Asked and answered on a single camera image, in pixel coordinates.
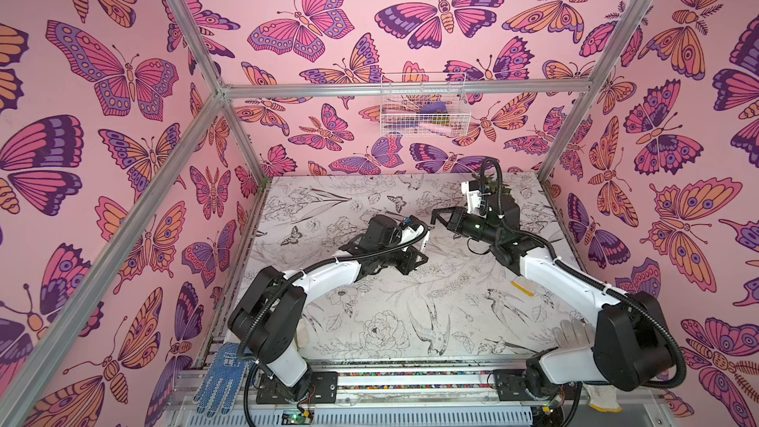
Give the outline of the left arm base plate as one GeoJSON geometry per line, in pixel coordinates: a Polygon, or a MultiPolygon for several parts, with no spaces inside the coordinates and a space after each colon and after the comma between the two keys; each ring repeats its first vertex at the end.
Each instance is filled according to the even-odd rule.
{"type": "Polygon", "coordinates": [[[278,378],[264,376],[257,389],[256,403],[295,404],[300,401],[308,403],[336,403],[338,388],[337,372],[306,372],[293,387],[287,387],[278,378]]]}

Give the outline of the green circuit board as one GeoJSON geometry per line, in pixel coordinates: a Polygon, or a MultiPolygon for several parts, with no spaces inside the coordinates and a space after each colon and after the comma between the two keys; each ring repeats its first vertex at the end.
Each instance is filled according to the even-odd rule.
{"type": "Polygon", "coordinates": [[[313,412],[311,410],[285,410],[281,417],[282,426],[312,425],[313,412]]]}

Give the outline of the white work glove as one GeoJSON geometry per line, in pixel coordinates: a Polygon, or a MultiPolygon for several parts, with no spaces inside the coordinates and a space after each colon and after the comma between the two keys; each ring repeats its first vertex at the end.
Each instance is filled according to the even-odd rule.
{"type": "Polygon", "coordinates": [[[559,373],[567,381],[592,382],[586,386],[591,408],[604,413],[621,412],[616,389],[612,385],[595,385],[603,381],[591,351],[595,328],[580,319],[564,319],[559,328],[553,330],[553,335],[559,349],[569,351],[568,355],[559,357],[559,373]]]}

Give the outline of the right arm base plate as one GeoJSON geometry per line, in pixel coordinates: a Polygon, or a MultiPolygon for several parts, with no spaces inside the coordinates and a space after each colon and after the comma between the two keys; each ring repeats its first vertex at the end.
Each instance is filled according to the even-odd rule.
{"type": "Polygon", "coordinates": [[[500,401],[533,401],[527,388],[525,370],[501,369],[492,372],[492,385],[500,401]]]}

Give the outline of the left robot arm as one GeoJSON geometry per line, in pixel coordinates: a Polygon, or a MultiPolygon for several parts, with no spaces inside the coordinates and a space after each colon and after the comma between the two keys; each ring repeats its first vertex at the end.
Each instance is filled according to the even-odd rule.
{"type": "Polygon", "coordinates": [[[385,268],[409,274],[428,261],[421,251],[428,235],[428,225],[416,217],[397,221],[375,215],[364,232],[330,257],[302,269],[261,269],[227,320],[241,355],[291,391],[308,385],[312,370],[296,347],[306,306],[385,268]]]}

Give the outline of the blue knit glove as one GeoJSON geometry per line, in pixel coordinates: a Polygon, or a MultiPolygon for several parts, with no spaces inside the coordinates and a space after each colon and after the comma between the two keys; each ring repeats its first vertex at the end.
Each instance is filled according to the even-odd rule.
{"type": "Polygon", "coordinates": [[[207,418],[231,413],[235,399],[253,362],[239,357],[239,344],[227,342],[217,351],[194,401],[207,418]]]}

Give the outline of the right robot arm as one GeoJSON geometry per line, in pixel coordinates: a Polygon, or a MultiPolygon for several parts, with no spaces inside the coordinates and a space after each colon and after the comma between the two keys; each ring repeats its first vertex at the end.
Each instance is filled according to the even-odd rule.
{"type": "Polygon", "coordinates": [[[498,161],[486,158],[480,168],[488,167],[494,168],[495,181],[480,173],[464,183],[466,205],[434,209],[432,223],[486,243],[499,264],[569,304],[583,328],[593,330],[584,344],[529,359],[523,375],[528,393],[544,399],[570,383],[621,391],[682,385],[688,366],[656,298],[624,292],[564,263],[547,239],[521,229],[519,207],[504,192],[498,161]]]}

